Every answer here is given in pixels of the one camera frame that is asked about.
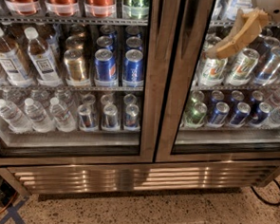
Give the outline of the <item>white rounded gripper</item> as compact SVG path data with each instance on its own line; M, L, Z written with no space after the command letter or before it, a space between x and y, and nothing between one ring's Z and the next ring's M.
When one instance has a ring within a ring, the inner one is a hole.
M209 58L229 58L238 53L257 38L262 28L270 22L269 16L272 21L280 23L280 0L252 0L252 4L259 9L249 13L238 9L229 35L205 52Z

